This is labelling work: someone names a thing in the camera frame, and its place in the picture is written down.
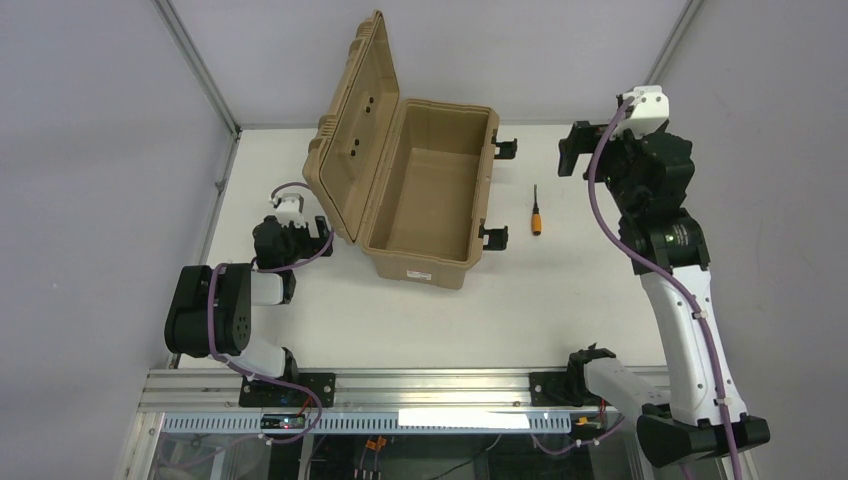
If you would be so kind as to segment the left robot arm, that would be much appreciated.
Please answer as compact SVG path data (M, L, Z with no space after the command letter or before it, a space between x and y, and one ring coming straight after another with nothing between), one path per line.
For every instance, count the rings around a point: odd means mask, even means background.
M254 259L247 263L182 268L166 316L164 340L174 354L211 357L248 379L298 384L294 354L252 332L252 309L289 304L295 269L333 253L334 232L323 216L308 222L265 217L252 230Z

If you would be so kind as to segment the orange black screwdriver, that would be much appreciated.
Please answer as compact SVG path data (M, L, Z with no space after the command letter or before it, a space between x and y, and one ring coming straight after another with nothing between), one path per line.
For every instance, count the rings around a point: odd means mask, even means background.
M539 207L539 203L538 203L538 186L537 185L534 185L534 187L533 187L531 231L532 231L532 234L534 236L540 236L542 234L542 218L541 218L540 207Z

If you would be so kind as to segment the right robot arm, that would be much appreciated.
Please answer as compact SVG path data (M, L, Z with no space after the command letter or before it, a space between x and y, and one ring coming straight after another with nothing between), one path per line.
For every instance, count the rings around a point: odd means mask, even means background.
M670 391L662 394L606 350L571 354L565 394L581 405L602 399L635 428L656 467L702 458L737 457L771 438L767 421L750 414L738 393L713 318L710 257L700 225L684 208L694 175L692 145L659 129L625 131L605 140L604 125L574 123L559 142L560 176L582 154L585 172L605 186L620 212L613 243L630 258L653 309L667 361Z

